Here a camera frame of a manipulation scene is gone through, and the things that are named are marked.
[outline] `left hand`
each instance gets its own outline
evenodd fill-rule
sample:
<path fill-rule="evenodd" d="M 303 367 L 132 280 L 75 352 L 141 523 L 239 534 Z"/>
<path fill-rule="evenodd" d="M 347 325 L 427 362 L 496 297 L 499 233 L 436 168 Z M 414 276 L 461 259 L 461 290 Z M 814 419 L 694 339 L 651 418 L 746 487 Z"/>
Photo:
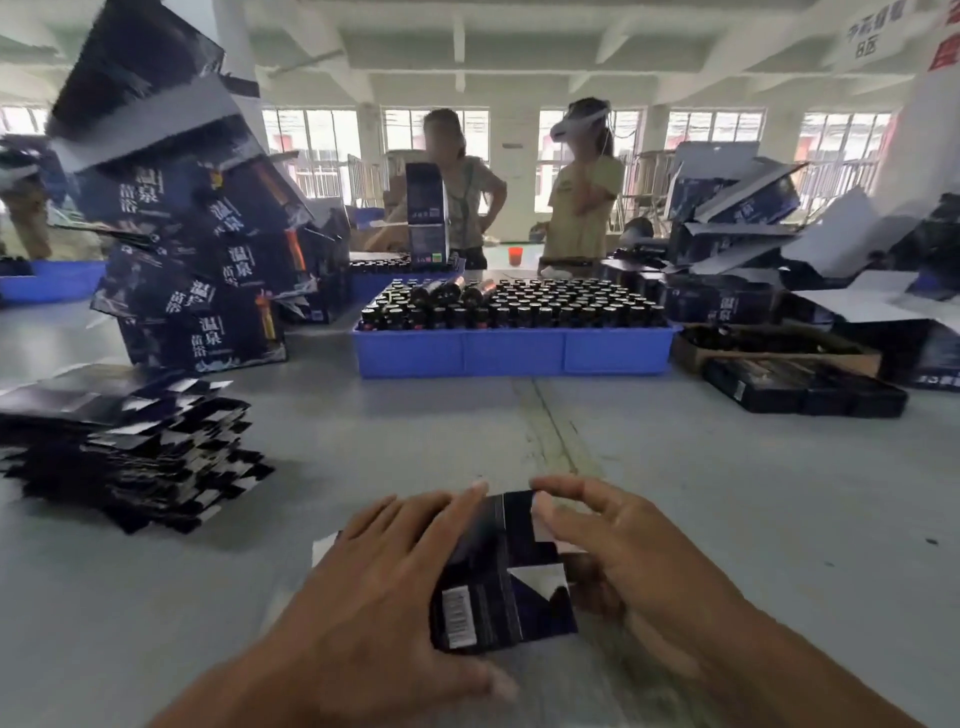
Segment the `left hand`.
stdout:
<path fill-rule="evenodd" d="M 490 663 L 430 642 L 430 597 L 486 493 L 477 484 L 456 497 L 385 498 L 354 517 L 261 647 L 290 666 L 301 715 L 369 724 L 516 694 Z"/>

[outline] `blue plastic tray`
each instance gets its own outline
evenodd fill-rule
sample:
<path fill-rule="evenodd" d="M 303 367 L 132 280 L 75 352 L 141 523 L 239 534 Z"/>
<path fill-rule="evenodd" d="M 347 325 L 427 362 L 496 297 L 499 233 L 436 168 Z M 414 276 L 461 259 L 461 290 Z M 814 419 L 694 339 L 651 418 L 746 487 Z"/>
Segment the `blue plastic tray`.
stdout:
<path fill-rule="evenodd" d="M 36 260 L 34 276 L 0 277 L 4 303 L 57 303 L 79 301 L 93 295 L 103 277 L 102 260 Z"/>
<path fill-rule="evenodd" d="M 572 328 L 566 332 L 569 375 L 659 375 L 666 371 L 671 328 Z"/>
<path fill-rule="evenodd" d="M 463 376 L 464 332 L 353 332 L 360 376 L 364 379 Z"/>
<path fill-rule="evenodd" d="M 490 328 L 461 333 L 464 369 L 468 376 L 560 376 L 564 373 L 566 331 L 562 328 Z"/>

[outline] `barcode label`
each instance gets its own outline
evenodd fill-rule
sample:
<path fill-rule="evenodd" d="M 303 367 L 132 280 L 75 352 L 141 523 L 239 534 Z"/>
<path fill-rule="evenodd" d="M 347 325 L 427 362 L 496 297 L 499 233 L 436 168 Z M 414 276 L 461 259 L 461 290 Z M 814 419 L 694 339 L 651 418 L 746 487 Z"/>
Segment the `barcode label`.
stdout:
<path fill-rule="evenodd" d="M 473 610 L 470 608 L 469 587 L 448 589 L 440 597 L 450 649 L 473 647 L 477 644 L 477 631 L 473 624 Z"/>

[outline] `vr headset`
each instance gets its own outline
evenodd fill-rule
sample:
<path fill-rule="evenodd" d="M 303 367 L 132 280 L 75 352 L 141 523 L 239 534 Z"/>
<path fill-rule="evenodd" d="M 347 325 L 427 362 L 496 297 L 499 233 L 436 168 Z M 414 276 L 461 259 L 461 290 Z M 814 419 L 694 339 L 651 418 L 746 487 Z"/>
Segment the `vr headset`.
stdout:
<path fill-rule="evenodd" d="M 609 101 L 590 99 L 590 103 L 575 101 L 566 109 L 564 118 L 554 124 L 550 138 L 567 141 L 571 136 L 580 136 L 600 125 L 606 125 L 611 107 Z"/>

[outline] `hand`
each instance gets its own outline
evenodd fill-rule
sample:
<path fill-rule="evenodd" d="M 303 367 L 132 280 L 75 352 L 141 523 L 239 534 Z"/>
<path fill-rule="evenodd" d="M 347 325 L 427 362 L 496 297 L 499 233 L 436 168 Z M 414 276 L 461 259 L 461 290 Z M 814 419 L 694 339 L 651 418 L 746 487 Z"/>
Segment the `hand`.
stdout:
<path fill-rule="evenodd" d="M 457 497 L 385 498 L 340 534 L 260 648 L 296 685 L 308 724 L 368 724 L 516 694 L 493 665 L 430 643 L 430 596 L 486 493 L 478 484 Z"/>
<path fill-rule="evenodd" d="M 574 604 L 620 619 L 647 650 L 683 677 L 705 679 L 726 636 L 754 608 L 657 507 L 601 480 L 549 475 L 530 481 L 534 515 L 560 541 L 587 554 L 568 557 Z M 574 511 L 551 496 L 579 500 Z"/>

